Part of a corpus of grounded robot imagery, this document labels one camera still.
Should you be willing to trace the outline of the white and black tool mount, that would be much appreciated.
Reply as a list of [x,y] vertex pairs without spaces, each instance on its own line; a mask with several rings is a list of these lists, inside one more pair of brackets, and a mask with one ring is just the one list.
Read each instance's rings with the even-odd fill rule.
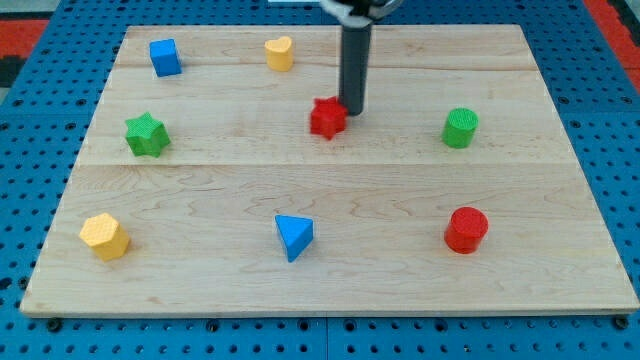
[[403,0],[320,0],[322,10],[347,27],[366,27],[393,13]]

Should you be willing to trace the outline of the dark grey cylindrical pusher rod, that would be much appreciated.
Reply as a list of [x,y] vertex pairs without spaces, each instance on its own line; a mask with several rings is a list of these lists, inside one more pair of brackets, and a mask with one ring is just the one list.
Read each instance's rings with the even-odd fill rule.
[[366,93],[372,25],[341,27],[339,102],[349,116],[362,113]]

